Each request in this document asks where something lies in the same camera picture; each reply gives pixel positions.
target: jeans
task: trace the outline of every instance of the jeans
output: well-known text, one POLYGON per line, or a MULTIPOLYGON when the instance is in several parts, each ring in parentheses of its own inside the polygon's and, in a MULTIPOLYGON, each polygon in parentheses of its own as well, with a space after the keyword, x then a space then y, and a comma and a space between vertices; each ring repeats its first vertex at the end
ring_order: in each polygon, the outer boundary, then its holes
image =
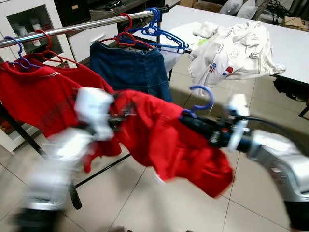
POLYGON ((129 88, 172 101, 163 56, 157 48, 126 51, 95 42, 90 46, 90 69, 114 90, 129 88))

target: metal pole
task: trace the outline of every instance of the metal pole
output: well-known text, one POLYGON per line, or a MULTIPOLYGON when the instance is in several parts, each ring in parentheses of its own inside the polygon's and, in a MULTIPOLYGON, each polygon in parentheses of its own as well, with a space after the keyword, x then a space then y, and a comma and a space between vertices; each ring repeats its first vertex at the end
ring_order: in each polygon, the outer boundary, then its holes
MULTIPOLYGON (((154 13, 152 11, 142 11, 134 14, 129 14, 129 16, 132 19, 138 19, 138 18, 146 18, 152 16, 154 13)), ((56 36, 56 35, 62 35, 62 34, 67 34, 68 32, 73 32, 73 31, 80 31, 80 30, 86 30, 90 28, 96 28, 100 26, 105 26, 109 24, 114 24, 114 23, 120 23, 120 22, 126 22, 128 21, 128 18, 126 16, 118 16, 118 17, 113 17, 113 18, 108 18, 108 19, 103 19, 103 20, 97 20, 97 21, 91 21, 91 22, 86 22, 86 23, 81 23, 81 24, 76 24, 72 26, 67 26, 64 28, 57 28, 57 29, 52 29, 46 31, 46 34, 49 36, 56 36)), ((37 39, 42 39, 45 38, 45 35, 42 33, 35 33, 31 35, 24 35, 24 36, 18 36, 15 37, 20 43, 25 43, 29 42, 32 40, 37 40, 37 39)), ((1 40, 0 41, 0 48, 3 47, 9 47, 12 45, 15 45, 15 41, 13 40, 1 40)))

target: red hanger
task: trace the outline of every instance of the red hanger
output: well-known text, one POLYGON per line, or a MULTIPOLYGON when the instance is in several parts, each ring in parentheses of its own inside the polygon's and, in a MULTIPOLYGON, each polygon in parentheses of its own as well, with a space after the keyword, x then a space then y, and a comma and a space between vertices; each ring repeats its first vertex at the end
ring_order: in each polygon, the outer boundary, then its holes
POLYGON ((46 36, 46 38, 48 39, 48 45, 47 45, 45 51, 43 51, 42 53, 32 53, 32 54, 29 54, 30 57, 31 57, 31 56, 40 56, 40 57, 42 57, 44 60, 53 61, 53 62, 58 62, 58 63, 63 63, 63 60, 67 60, 67 61, 70 61, 70 62, 75 63, 75 64, 77 64, 77 65, 81 65, 80 63, 78 63, 78 62, 76 62, 76 61, 74 61, 74 60, 71 60, 71 59, 68 59, 68 58, 65 58, 65 57, 61 57, 61 56, 59 56, 56 52, 53 52, 52 50, 50 50, 51 47, 53 46, 53 42, 52 42, 50 36, 47 35, 44 31, 42 31, 42 30, 36 30, 35 32, 37 32, 37 33, 43 33, 43 34, 46 36), (48 58, 45 57, 46 54, 53 54, 55 57, 59 58, 59 60, 48 59, 48 58))
POLYGON ((135 39, 134 36, 133 36, 132 34, 130 34, 130 33, 127 32, 128 30, 130 30, 130 29, 132 28, 132 24, 133 24, 132 19, 131 19, 131 17, 130 17, 128 14, 126 14, 126 13, 121 13, 120 16, 126 16, 126 17, 128 17, 129 22, 130 22, 130 23, 129 23, 129 26, 128 26, 127 28, 125 28, 123 32, 119 33, 119 34, 117 35, 117 37, 109 38, 109 39, 104 39, 104 40, 100 40, 99 43, 100 43, 100 42, 103 42, 103 41, 107 41, 107 40, 116 40, 117 43, 118 43, 118 45, 135 46, 135 45, 136 45, 136 42, 138 42, 138 43, 140 43, 140 44, 142 44, 142 45, 145 45, 145 46, 147 46, 147 47, 149 47, 149 48, 154 48, 154 47, 152 47, 151 45, 149 45, 149 44, 147 44, 147 43, 145 43, 145 42, 143 42, 143 41, 140 41, 140 40, 135 39), (122 43, 122 42, 120 42, 120 37, 121 37, 122 35, 127 35, 128 37, 130 37, 130 38, 132 39, 133 43, 131 44, 131 43, 122 43))

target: clothing rack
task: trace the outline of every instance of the clothing rack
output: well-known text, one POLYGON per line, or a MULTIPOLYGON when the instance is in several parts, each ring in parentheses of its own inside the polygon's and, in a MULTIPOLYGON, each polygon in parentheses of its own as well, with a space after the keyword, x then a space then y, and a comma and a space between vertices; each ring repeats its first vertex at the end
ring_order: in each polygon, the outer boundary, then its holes
MULTIPOLYGON (((163 8, 159 8, 161 14, 168 12, 169 7, 166 5, 163 8)), ((138 19, 138 18, 146 18, 153 16, 154 13, 152 11, 142 11, 134 14, 129 14, 131 19, 138 19)), ((117 16, 113 18, 103 19, 103 20, 97 20, 97 21, 91 21, 81 24, 76 24, 73 26, 67 26, 63 28, 57 28, 48 30, 45 33, 49 36, 57 36, 62 34, 68 34, 70 32, 74 31, 82 31, 90 28, 96 28, 101 27, 109 24, 114 23, 120 23, 120 22, 126 22, 128 21, 128 18, 126 16, 117 16)), ((19 41, 21 44, 26 43, 33 40, 38 40, 45 38, 45 35, 43 33, 34 33, 31 35, 25 35, 25 36, 19 36, 15 37, 17 41, 19 41)), ((1 40, 0 41, 0 48, 9 47, 12 45, 16 45, 16 42, 14 40, 1 40)), ((27 141, 30 146, 33 147, 33 149, 38 152, 40 155, 46 154, 44 150, 34 141, 34 139, 16 122, 16 120, 9 114, 9 112, 4 108, 4 106, 0 103, 0 116, 2 116, 8 123, 11 124, 11 126, 24 138, 25 141, 27 141)), ((130 154, 127 154, 126 156, 120 158, 119 160, 115 161, 114 163, 108 165, 107 167, 103 168, 102 170, 96 172, 95 174, 91 175, 90 177, 86 178, 85 180, 81 181, 80 183, 74 185, 71 183, 70 185, 70 197, 73 203, 73 206, 76 209, 80 209, 82 207, 82 203, 79 199, 78 193, 76 191, 76 188, 83 185, 84 183, 88 182, 89 180, 93 179, 97 175, 103 173, 104 171, 110 169, 111 167, 115 166, 116 164, 120 163, 121 161, 125 160, 126 158, 130 157, 130 154)))

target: cardboard box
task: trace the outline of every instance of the cardboard box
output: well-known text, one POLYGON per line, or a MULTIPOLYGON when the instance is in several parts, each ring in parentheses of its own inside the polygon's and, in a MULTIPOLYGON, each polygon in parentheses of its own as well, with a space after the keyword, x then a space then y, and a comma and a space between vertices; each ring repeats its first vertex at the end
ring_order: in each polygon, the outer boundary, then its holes
POLYGON ((180 5, 186 6, 186 7, 192 7, 194 3, 196 3, 197 0, 181 0, 180 5))
POLYGON ((286 28, 292 28, 296 30, 302 30, 309 32, 309 22, 301 20, 301 18, 284 17, 282 25, 286 28))

